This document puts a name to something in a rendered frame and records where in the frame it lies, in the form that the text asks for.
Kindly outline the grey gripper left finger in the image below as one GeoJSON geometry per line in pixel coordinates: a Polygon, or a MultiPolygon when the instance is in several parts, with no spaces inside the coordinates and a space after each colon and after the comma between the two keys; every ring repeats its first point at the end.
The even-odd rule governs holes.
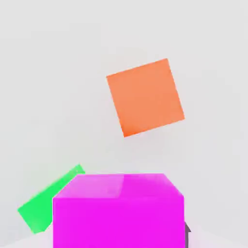
{"type": "Polygon", "coordinates": [[[50,224],[44,232],[13,243],[11,248],[53,248],[53,225],[50,224]]]}

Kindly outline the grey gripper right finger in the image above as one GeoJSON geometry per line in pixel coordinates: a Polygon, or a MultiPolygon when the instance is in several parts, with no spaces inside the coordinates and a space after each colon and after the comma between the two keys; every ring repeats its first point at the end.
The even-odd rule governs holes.
{"type": "Polygon", "coordinates": [[[211,236],[200,226],[186,223],[185,248],[215,248],[215,244],[211,236]]]}

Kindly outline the small magenta cube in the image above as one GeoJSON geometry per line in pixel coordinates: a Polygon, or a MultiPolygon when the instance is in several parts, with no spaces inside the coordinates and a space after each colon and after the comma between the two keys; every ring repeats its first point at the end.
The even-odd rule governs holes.
{"type": "Polygon", "coordinates": [[[162,173],[78,175],[53,198],[53,248],[185,248],[184,197],[162,173]]]}

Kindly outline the small green cube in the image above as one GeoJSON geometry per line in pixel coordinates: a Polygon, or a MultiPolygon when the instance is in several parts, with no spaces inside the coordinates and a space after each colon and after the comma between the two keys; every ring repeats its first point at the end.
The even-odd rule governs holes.
{"type": "Polygon", "coordinates": [[[49,227],[52,223],[53,197],[75,176],[84,173],[85,171],[80,164],[74,166],[65,175],[55,180],[17,209],[32,233],[44,232],[49,227]]]}

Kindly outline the small orange cube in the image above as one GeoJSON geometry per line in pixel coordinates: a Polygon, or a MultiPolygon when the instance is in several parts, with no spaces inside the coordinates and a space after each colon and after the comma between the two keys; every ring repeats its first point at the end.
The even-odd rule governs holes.
{"type": "Polygon", "coordinates": [[[124,137],[185,118],[168,59],[107,76],[124,137]]]}

